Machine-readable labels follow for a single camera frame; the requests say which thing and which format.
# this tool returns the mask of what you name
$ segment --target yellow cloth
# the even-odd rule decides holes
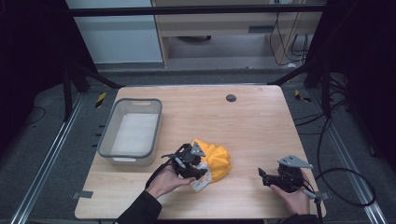
[[[202,157],[202,161],[206,161],[212,174],[212,181],[214,183],[231,171],[230,153],[223,146],[216,146],[208,144],[202,140],[195,138],[192,143],[197,142],[200,148],[206,154]]]

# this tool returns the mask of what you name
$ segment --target clear plastic container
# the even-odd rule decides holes
[[[119,99],[111,109],[98,153],[115,164],[152,164],[162,109],[158,99]]]

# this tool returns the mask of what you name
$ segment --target wooden table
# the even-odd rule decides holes
[[[226,96],[236,96],[228,102]],[[120,89],[123,97],[158,98],[163,103],[157,159],[147,167],[113,165],[94,157],[76,217],[115,219],[144,189],[154,170],[164,163],[161,155],[173,153],[183,143],[199,138],[225,146],[233,169],[219,182],[195,193],[180,187],[160,198],[159,219],[280,218],[290,214],[283,201],[262,184],[258,167],[277,175],[277,159],[290,154],[307,161],[282,90],[278,86],[161,86]],[[304,169],[314,189],[311,170]],[[316,207],[311,202],[311,212]]]

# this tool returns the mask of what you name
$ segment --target white wall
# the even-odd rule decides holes
[[[69,8],[151,7],[149,0],[66,0]],[[162,63],[153,16],[75,17],[95,63]]]

